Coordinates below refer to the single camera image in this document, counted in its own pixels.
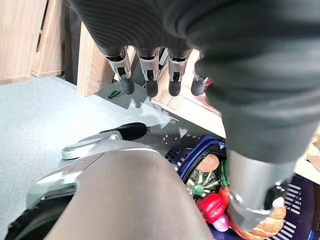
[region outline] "blue basket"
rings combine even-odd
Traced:
[[[183,182],[186,183],[190,174],[208,153],[216,154],[219,159],[226,159],[226,144],[210,135],[204,135],[195,148],[172,149],[165,157],[173,165]],[[319,219],[315,219],[317,211],[319,211],[316,191],[319,192],[319,185],[295,175],[289,184],[284,201],[287,213],[283,228],[276,236],[266,239],[320,240]],[[216,240],[242,239],[232,229],[219,232],[211,224],[208,224],[208,226]]]

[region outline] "gray floor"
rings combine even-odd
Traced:
[[[207,133],[154,106],[138,85],[133,95],[108,100],[113,89],[120,89],[119,84],[82,97],[74,85],[57,77],[0,86],[0,239],[25,209],[30,185],[58,166],[65,146],[102,130],[142,122],[149,128],[138,142],[164,155],[173,146],[192,147],[195,138],[186,138],[188,133]]]

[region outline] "wooden cabinet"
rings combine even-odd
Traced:
[[[61,73],[62,10],[62,0],[0,1],[0,85]]]

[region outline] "bread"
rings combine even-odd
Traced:
[[[209,173],[216,170],[219,166],[219,159],[216,155],[210,153],[200,162],[196,169],[200,172]]]
[[[286,212],[284,206],[276,208],[270,216],[260,222],[251,232],[239,228],[232,219],[230,219],[230,225],[232,229],[245,240],[264,240],[276,235],[282,229]]]

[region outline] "red pepper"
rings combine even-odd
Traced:
[[[224,188],[223,186],[221,186],[219,189],[219,195],[222,199],[222,203],[225,206],[228,206],[228,204],[229,204],[229,187]]]
[[[211,193],[204,198],[198,198],[195,201],[203,218],[210,224],[213,224],[224,213],[227,206],[222,202],[217,193]]]

